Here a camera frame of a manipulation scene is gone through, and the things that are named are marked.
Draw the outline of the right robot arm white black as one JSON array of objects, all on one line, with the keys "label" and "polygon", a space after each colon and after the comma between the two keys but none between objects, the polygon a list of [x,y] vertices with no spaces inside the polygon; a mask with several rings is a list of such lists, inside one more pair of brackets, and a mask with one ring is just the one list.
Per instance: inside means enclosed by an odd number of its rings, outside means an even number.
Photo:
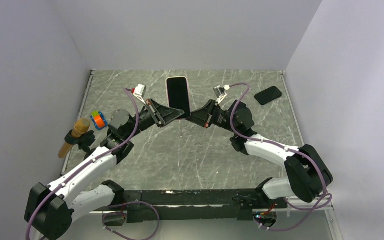
[{"label": "right robot arm white black", "polygon": [[230,142],[237,152],[262,158],[285,169],[285,177],[268,178],[255,189],[256,203],[262,208],[286,197],[297,197],[310,203],[334,181],[312,145],[283,145],[253,131],[252,112],[243,102],[235,101],[228,110],[223,110],[215,100],[209,100],[204,107],[193,111],[188,121],[206,129],[217,126],[233,132]]}]

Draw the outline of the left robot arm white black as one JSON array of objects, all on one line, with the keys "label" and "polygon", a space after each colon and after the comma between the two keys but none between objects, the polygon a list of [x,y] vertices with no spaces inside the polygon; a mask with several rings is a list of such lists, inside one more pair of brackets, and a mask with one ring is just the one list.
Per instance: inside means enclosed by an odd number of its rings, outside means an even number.
[{"label": "left robot arm white black", "polygon": [[108,135],[101,145],[74,169],[44,185],[37,183],[28,196],[24,219],[25,239],[36,230],[48,240],[57,240],[72,223],[102,207],[119,209],[124,203],[124,189],[107,180],[97,188],[85,191],[96,178],[117,166],[133,149],[132,138],[153,125],[165,127],[184,114],[181,109],[163,106],[152,98],[131,116],[125,109],[115,111]]}]

